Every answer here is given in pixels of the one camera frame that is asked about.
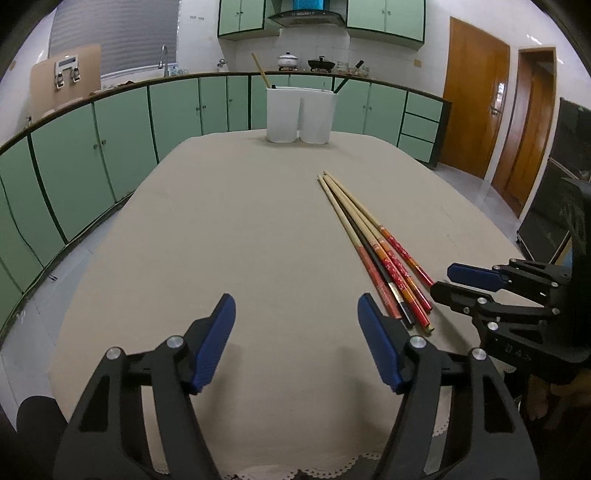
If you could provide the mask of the right hand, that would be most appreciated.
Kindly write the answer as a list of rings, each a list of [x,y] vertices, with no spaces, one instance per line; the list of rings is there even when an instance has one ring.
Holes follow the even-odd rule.
[[[526,395],[526,412],[531,420],[542,419],[548,414],[552,397],[559,399],[559,410],[590,404],[590,372],[579,374],[570,384],[551,384],[531,376]]]

